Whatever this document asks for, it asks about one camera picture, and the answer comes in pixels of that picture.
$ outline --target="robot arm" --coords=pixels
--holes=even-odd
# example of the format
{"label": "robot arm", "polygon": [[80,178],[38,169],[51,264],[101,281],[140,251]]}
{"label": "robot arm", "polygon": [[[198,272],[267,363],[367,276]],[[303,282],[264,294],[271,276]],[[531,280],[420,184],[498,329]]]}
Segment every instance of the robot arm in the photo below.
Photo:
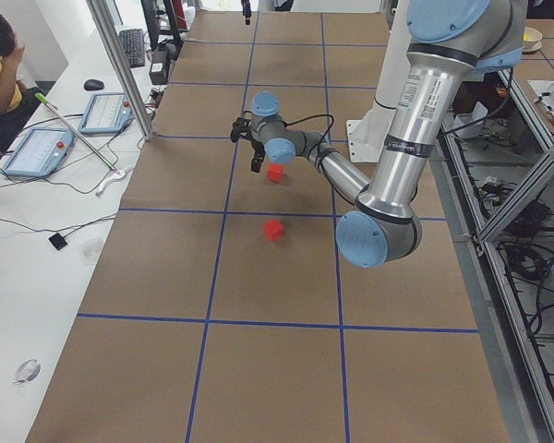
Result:
{"label": "robot arm", "polygon": [[233,140],[235,132],[250,139],[261,161],[261,146],[275,163],[307,158],[355,204],[357,210],[345,214],[336,230],[350,262],[372,268],[405,257],[420,242],[410,202],[443,116],[466,74],[519,62],[526,6],[525,0],[412,1],[407,25],[413,40],[406,53],[411,67],[371,180],[321,134],[287,130],[270,92],[255,96],[252,117],[240,118],[244,126],[235,124]]}

